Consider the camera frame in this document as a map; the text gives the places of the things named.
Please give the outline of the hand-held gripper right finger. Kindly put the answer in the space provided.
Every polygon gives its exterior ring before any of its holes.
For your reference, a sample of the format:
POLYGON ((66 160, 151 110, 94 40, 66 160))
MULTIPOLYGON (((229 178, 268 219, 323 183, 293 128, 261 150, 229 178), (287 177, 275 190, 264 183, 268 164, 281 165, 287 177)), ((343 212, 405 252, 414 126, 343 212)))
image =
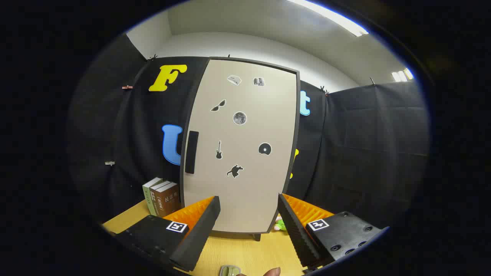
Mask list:
POLYGON ((351 212, 333 214, 287 194, 278 195, 278 212, 301 265, 308 269, 346 259, 389 229, 351 212))

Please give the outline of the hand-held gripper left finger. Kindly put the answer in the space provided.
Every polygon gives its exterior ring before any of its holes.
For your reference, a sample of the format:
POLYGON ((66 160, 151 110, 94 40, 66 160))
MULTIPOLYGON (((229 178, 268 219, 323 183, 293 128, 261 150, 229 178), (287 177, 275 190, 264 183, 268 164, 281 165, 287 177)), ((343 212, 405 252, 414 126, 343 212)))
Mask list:
POLYGON ((193 271, 220 214, 218 196, 211 196, 164 218, 147 215, 115 239, 164 269, 193 271))

